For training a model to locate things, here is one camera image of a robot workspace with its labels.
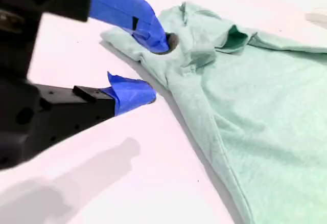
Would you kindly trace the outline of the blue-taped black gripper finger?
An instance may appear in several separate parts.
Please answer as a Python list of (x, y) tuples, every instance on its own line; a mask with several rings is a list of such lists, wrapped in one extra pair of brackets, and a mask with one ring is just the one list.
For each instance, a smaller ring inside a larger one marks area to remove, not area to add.
[(156, 100), (156, 91), (146, 81), (107, 76), (106, 88), (38, 86), (38, 152)]
[(155, 54), (167, 54), (178, 45), (175, 33), (167, 33), (145, 0), (32, 0), (43, 12), (87, 21), (93, 18), (126, 31)]

